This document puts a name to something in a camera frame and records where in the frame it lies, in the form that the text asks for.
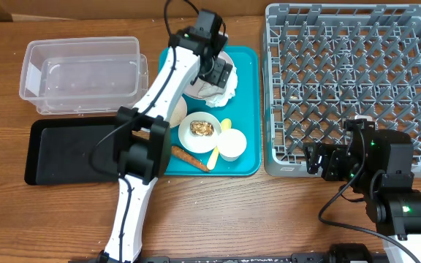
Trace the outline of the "brown food scraps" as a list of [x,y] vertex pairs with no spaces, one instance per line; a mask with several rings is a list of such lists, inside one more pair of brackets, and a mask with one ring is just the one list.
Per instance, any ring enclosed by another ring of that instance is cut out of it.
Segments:
[[195,136],[209,137],[214,133],[213,124],[207,121],[192,121],[190,131]]

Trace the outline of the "pink plate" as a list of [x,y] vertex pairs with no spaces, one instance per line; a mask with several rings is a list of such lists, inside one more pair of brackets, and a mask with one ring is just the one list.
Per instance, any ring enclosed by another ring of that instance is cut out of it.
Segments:
[[[233,66],[236,67],[236,65],[234,65],[234,63],[233,63],[233,60],[230,58],[230,56],[226,52],[221,51],[220,54],[218,55],[218,58],[222,58],[227,63],[230,63],[230,64],[232,64]],[[200,78],[198,78],[193,85],[188,85],[183,93],[186,94],[187,96],[193,98],[193,99],[204,100],[204,99],[199,98],[198,94],[197,94],[199,87],[203,83],[206,83],[206,82],[204,80],[201,80]]]

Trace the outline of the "white napkin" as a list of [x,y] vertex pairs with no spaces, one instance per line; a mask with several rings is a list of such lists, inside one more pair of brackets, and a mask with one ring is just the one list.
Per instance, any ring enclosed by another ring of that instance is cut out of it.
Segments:
[[198,97],[205,100],[209,107],[224,107],[228,101],[236,95],[238,85],[237,69],[234,66],[226,85],[220,88],[216,85],[203,83],[198,89]]

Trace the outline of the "pink bowl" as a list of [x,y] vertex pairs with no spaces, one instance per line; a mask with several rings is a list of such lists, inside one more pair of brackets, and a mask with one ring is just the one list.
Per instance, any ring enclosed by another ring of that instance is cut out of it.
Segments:
[[170,128],[179,126],[183,119],[187,116],[187,104],[183,97],[178,100],[175,109],[170,117]]

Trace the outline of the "pale green bowl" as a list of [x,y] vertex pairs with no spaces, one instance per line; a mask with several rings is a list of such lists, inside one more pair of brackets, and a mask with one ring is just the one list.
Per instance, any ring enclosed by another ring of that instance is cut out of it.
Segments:
[[[213,133],[209,136],[192,134],[191,122],[205,121],[213,126]],[[178,139],[182,146],[192,153],[207,153],[212,151],[221,134],[221,125],[216,117],[210,113],[195,112],[187,115],[178,127]]]

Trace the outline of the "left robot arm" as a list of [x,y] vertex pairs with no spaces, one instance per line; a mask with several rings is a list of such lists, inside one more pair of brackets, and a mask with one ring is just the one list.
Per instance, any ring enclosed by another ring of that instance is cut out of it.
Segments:
[[98,262],[139,259],[149,199],[171,157],[172,112],[197,79],[223,88],[230,76],[230,65],[219,58],[228,40],[225,29],[221,16],[200,10],[193,26],[169,34],[166,61],[145,96],[133,108],[118,109],[115,128],[106,135],[117,164],[118,205]]

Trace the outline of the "orange carrot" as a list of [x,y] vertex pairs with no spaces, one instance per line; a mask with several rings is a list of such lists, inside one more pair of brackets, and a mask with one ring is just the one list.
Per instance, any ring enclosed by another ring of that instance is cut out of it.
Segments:
[[210,172],[206,165],[204,165],[200,160],[193,157],[191,154],[187,153],[183,148],[173,145],[171,147],[171,154],[174,157],[180,159],[181,161],[185,161],[187,164],[190,164],[203,172]]

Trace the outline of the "pale green cup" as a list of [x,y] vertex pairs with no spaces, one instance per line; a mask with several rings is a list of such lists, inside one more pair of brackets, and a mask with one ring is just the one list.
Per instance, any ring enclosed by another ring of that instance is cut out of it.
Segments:
[[243,132],[237,129],[223,131],[217,139],[217,148],[225,161],[237,160],[247,147],[247,139]]

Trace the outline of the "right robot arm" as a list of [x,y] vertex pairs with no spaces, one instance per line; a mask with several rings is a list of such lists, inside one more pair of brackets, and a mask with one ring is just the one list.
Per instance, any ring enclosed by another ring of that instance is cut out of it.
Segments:
[[[341,181],[318,219],[327,225],[379,237],[388,262],[421,262],[421,191],[414,189],[411,137],[401,131],[377,129],[372,118],[358,115],[343,123],[350,133],[346,145],[306,142],[306,170],[326,181]],[[374,230],[327,220],[330,205],[345,190],[360,194]]]

